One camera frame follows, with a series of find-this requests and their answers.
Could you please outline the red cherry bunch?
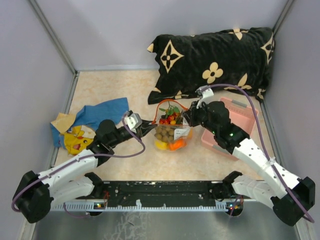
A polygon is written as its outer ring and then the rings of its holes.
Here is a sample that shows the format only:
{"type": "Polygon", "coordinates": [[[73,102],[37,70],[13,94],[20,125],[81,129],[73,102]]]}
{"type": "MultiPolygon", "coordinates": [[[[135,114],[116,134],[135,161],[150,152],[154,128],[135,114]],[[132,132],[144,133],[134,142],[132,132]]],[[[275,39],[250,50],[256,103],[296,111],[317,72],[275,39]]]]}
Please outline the red cherry bunch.
{"type": "Polygon", "coordinates": [[[160,125],[181,125],[184,108],[174,101],[166,101],[159,105],[156,122],[160,125]]]}

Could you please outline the brown longan bunch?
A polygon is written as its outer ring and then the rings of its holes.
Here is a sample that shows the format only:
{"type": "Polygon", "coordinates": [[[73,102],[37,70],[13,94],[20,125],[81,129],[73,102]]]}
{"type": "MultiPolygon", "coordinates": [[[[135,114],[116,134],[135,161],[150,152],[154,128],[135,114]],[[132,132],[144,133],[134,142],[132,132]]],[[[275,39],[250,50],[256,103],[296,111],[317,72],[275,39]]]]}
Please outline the brown longan bunch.
{"type": "Polygon", "coordinates": [[[174,142],[175,129],[169,126],[157,126],[155,128],[155,138],[164,143],[174,142]]]}

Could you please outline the clear zip top bag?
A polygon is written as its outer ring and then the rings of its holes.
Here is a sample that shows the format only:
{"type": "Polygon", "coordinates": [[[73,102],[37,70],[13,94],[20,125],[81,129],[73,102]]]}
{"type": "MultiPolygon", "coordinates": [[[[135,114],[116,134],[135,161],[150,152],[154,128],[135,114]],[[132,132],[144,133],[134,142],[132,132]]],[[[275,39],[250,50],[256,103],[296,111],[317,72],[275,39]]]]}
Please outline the clear zip top bag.
{"type": "Polygon", "coordinates": [[[155,112],[155,116],[154,116],[154,119],[153,119],[153,122],[152,122],[152,123],[153,123],[153,124],[156,124],[156,127],[157,127],[157,126],[166,126],[166,127],[174,128],[174,129],[175,129],[175,130],[174,130],[174,141],[175,141],[175,140],[178,140],[178,139],[185,139],[185,140],[186,140],[186,143],[188,144],[189,140],[192,138],[192,135],[193,135],[192,129],[191,129],[190,126],[188,126],[188,125],[183,125],[183,122],[182,122],[181,125],[164,125],[164,124],[158,124],[158,123],[157,123],[157,115],[158,115],[157,112],[158,112],[158,108],[159,108],[160,104],[162,104],[162,103],[164,103],[164,102],[167,102],[167,101],[173,101],[173,102],[176,102],[176,103],[180,104],[180,105],[184,108],[183,112],[188,110],[187,107],[185,107],[184,105],[182,105],[181,103],[179,103],[179,102],[176,101],[176,100],[173,100],[173,99],[165,99],[165,100],[161,101],[161,102],[157,105],[156,112],[155,112]]]}

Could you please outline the yellow lemon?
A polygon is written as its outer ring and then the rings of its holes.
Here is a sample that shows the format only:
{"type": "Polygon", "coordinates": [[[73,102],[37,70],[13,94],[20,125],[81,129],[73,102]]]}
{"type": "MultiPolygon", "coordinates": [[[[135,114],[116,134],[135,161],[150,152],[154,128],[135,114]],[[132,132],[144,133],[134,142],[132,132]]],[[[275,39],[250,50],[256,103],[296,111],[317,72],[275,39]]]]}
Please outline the yellow lemon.
{"type": "Polygon", "coordinates": [[[157,149],[165,151],[169,149],[169,145],[166,142],[160,141],[160,140],[155,140],[154,145],[157,149]]]}

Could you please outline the orange persimmon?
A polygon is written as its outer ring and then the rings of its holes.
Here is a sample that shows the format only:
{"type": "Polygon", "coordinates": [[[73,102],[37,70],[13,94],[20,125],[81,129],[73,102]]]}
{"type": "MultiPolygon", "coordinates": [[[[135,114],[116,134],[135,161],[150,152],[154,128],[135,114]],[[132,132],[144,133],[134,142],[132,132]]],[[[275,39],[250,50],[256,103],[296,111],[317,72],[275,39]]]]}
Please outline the orange persimmon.
{"type": "Polygon", "coordinates": [[[168,149],[170,151],[176,151],[181,148],[184,148],[187,145],[187,141],[183,138],[177,139],[174,142],[168,144],[168,149]]]}

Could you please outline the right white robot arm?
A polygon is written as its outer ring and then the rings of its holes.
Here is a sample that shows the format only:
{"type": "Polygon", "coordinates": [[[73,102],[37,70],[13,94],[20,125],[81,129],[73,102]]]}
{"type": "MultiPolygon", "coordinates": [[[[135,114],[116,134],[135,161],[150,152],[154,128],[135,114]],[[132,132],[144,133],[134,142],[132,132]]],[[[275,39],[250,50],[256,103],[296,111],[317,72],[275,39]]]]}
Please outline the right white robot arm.
{"type": "Polygon", "coordinates": [[[238,174],[223,185],[229,198],[244,195],[271,208],[286,225],[294,226],[308,218],[315,204],[316,184],[300,178],[271,160],[242,128],[232,123],[229,110],[222,101],[194,101],[182,114],[191,127],[202,126],[214,135],[216,143],[232,156],[249,165],[263,181],[238,174]]]}

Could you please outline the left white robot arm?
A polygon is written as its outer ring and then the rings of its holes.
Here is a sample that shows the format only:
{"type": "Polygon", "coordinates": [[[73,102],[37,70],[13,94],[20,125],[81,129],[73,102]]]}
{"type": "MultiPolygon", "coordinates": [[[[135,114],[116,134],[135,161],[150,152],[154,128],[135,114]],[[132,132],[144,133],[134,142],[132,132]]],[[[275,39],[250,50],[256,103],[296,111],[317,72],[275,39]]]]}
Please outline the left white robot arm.
{"type": "Polygon", "coordinates": [[[93,142],[68,161],[40,173],[26,172],[13,195],[11,209],[22,213],[29,223],[42,220],[52,208],[77,198],[99,198],[104,182],[91,170],[117,158],[114,148],[132,138],[139,143],[142,137],[156,128],[149,120],[132,120],[117,128],[103,120],[93,142]]]}

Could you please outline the yellow blue cartoon bag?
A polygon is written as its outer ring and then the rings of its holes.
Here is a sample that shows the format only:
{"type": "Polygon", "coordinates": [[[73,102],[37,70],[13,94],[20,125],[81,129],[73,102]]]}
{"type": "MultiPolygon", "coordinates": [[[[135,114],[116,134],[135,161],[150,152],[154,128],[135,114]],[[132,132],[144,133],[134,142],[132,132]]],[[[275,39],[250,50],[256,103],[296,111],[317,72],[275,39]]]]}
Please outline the yellow blue cartoon bag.
{"type": "Polygon", "coordinates": [[[85,150],[96,135],[92,128],[76,123],[75,114],[59,113],[50,123],[50,129],[54,146],[67,150],[72,156],[85,150]]]}

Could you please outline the pink plastic basket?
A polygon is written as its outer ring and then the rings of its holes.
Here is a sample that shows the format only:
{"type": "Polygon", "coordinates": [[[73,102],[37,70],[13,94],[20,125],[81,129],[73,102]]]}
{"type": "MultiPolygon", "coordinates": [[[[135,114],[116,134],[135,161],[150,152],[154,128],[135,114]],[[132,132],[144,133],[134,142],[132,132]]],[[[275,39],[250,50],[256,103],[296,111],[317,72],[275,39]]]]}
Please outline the pink plastic basket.
{"type": "MultiPolygon", "coordinates": [[[[242,128],[247,134],[251,135],[256,124],[252,108],[247,104],[226,97],[221,97],[219,100],[222,101],[228,109],[231,122],[242,128]]],[[[201,136],[201,144],[203,147],[215,152],[219,156],[224,156],[233,161],[238,160],[228,151],[222,149],[215,141],[214,134],[206,129],[201,136]]]]}

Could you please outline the blue cloth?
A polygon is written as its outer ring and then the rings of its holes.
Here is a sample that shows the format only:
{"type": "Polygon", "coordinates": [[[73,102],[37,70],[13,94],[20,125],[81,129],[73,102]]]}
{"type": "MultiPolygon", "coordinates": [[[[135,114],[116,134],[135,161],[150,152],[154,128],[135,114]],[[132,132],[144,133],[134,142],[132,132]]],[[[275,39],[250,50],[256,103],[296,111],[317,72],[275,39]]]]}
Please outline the blue cloth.
{"type": "Polygon", "coordinates": [[[96,131],[103,120],[112,120],[115,124],[119,124],[124,113],[128,110],[128,99],[122,97],[97,105],[85,105],[76,114],[59,113],[57,118],[50,123],[53,145],[56,148],[62,147],[62,134],[76,126],[86,126],[96,131]]]}

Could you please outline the black floral pillow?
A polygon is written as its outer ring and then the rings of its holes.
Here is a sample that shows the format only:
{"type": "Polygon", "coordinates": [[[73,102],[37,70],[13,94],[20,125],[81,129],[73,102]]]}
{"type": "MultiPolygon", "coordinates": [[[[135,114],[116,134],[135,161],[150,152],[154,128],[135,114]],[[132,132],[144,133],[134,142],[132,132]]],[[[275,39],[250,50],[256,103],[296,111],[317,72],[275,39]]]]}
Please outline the black floral pillow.
{"type": "Polygon", "coordinates": [[[208,85],[234,93],[238,86],[261,102],[271,81],[274,50],[269,27],[158,35],[147,48],[159,65],[159,78],[147,102],[196,98],[196,90],[208,85]]]}

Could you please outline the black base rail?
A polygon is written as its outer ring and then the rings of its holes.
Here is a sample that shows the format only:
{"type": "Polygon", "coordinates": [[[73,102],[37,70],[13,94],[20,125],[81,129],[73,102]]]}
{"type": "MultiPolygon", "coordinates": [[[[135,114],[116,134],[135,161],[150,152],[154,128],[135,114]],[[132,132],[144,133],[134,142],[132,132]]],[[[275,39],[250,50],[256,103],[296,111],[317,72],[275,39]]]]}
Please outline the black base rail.
{"type": "Polygon", "coordinates": [[[236,196],[231,184],[223,181],[105,181],[100,192],[79,200],[106,200],[107,206],[143,208],[214,207],[216,202],[236,196]]]}

